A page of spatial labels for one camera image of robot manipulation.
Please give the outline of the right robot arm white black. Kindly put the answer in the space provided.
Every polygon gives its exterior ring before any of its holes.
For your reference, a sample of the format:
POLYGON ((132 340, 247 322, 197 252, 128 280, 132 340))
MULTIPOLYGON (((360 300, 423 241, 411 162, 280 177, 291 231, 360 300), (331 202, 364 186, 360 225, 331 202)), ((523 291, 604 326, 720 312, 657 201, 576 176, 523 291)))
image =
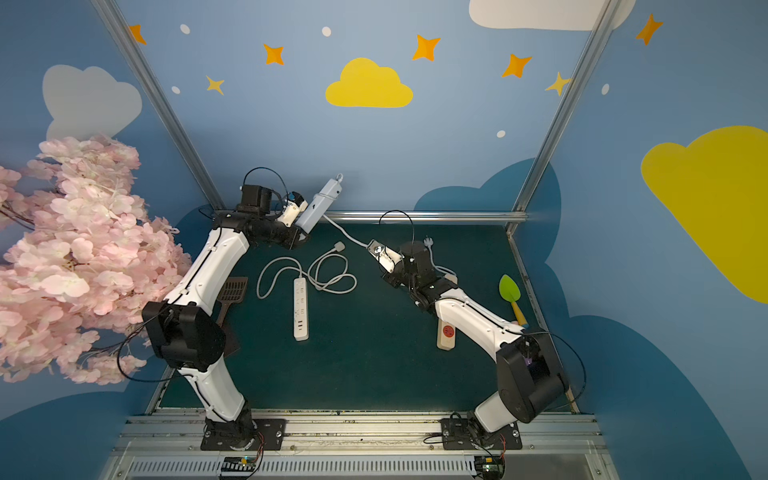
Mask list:
POLYGON ((529 332, 471 299, 438 272, 424 243, 411 241, 395 251, 371 242, 367 250, 388 284, 406 288, 417 307, 462 332, 494 361, 497 391, 470 415, 481 432, 495 433, 515 421, 530 423, 569 390, 551 336, 529 332))

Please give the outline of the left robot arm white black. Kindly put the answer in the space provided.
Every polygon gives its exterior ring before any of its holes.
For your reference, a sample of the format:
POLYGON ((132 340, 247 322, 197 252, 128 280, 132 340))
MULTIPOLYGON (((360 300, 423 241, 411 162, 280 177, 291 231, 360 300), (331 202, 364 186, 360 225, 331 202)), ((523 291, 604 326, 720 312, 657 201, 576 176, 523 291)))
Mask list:
POLYGON ((235 210, 214 217, 203 249, 180 283, 142 310, 155 356, 187 380, 205 409, 203 450, 255 448, 251 409, 228 372, 226 333, 212 314, 231 271, 252 244, 292 247, 303 234, 295 221, 306 200, 290 192, 278 198, 281 208, 274 211, 272 196, 265 187, 243 186, 235 210))

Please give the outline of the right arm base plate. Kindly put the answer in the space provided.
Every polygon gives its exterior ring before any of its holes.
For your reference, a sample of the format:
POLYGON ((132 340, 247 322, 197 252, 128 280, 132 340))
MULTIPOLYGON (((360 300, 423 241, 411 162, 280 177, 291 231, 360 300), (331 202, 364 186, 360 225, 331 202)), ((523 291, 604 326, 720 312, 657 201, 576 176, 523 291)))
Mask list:
POLYGON ((496 432, 486 431, 474 418, 457 416, 440 420, 442 446, 445 450, 521 450, 518 424, 505 425, 496 432))

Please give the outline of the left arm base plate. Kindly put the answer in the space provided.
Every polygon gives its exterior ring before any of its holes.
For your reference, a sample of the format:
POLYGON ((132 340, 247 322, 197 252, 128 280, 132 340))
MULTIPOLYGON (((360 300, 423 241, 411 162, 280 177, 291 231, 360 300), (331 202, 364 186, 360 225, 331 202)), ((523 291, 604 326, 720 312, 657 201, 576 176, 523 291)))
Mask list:
POLYGON ((253 419, 249 426, 242 422, 205 420, 202 451, 279 451, 286 427, 285 419, 253 419))

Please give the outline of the white power strip with cord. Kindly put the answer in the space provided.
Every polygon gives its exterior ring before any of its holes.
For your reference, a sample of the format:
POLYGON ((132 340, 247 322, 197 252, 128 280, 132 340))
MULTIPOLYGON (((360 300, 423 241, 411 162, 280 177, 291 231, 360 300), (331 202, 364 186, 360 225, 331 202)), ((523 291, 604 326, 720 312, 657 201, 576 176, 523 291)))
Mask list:
MULTIPOLYGON (((312 229, 320 222, 321 219, 328 220, 328 218, 326 218, 326 213, 334 201, 337 200, 338 196, 341 194, 342 181, 343 174, 340 173, 335 178, 331 178, 326 183, 326 185, 317 194, 315 194, 311 203, 306 204, 306 202, 304 202, 301 204, 301 213, 296 217, 293 225, 297 226, 305 236, 310 234, 312 229)), ((352 239, 352 237, 349 236, 346 231, 344 231, 343 228, 341 228, 339 225, 335 223, 333 223, 333 225, 339 227, 347 239, 351 240, 353 243, 359 246, 367 248, 368 244, 364 244, 358 240, 352 239)), ((430 265, 435 267, 431 256, 430 259, 430 265)), ((450 280, 457 280, 455 272, 452 270, 441 266, 437 266, 435 268, 439 273, 448 274, 448 278, 450 280)))

